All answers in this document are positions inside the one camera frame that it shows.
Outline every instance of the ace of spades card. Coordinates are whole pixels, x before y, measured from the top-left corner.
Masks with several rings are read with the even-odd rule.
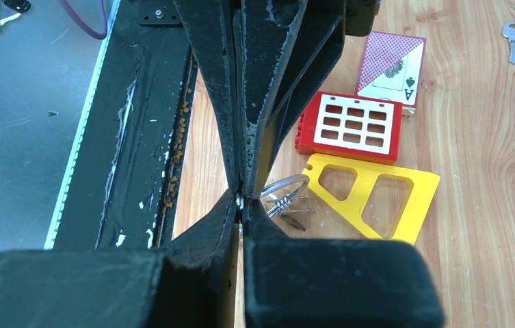
[[[405,115],[417,107],[426,39],[371,32],[366,39],[354,95],[402,103]]]

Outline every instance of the gray table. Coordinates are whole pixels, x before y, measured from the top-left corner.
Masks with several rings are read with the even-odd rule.
[[[30,2],[0,29],[0,251],[44,246],[101,46],[56,1]],[[96,1],[70,3],[100,26]]]

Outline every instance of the yellow plastic piece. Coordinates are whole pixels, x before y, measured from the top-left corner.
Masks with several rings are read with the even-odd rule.
[[[356,180],[345,200],[337,200],[319,184],[319,176],[324,168],[349,171]],[[360,233],[369,239],[391,239],[414,245],[422,228],[426,212],[430,207],[440,176],[430,172],[405,169],[377,163],[344,159],[324,154],[313,154],[303,171],[310,177],[308,188],[323,201],[348,220]],[[378,177],[383,176],[406,182],[409,193],[390,238],[383,238],[362,220],[362,212],[370,198]]]

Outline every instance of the silver key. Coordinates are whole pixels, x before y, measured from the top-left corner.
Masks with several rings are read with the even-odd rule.
[[[515,22],[505,24],[503,36],[509,40],[509,62],[515,64]]]

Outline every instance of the wood grain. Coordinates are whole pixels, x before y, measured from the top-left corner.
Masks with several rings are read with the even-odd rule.
[[[515,66],[507,62],[501,35],[508,21],[515,21],[515,0],[416,0],[383,1],[374,25],[376,31],[428,40],[419,108],[403,122],[396,165],[441,175],[416,246],[429,265],[448,327],[515,327]],[[323,90],[352,92],[363,43],[347,39]],[[175,236],[206,214],[226,188],[201,78],[192,113]],[[270,180],[302,171],[307,159],[293,149],[294,137],[292,131]],[[336,185],[343,180],[331,174],[328,179]],[[376,189],[368,220],[382,218],[371,223],[381,232],[392,226],[403,192],[388,182]],[[291,236],[359,238],[314,196],[300,206],[315,209],[299,216],[306,232],[276,221]]]

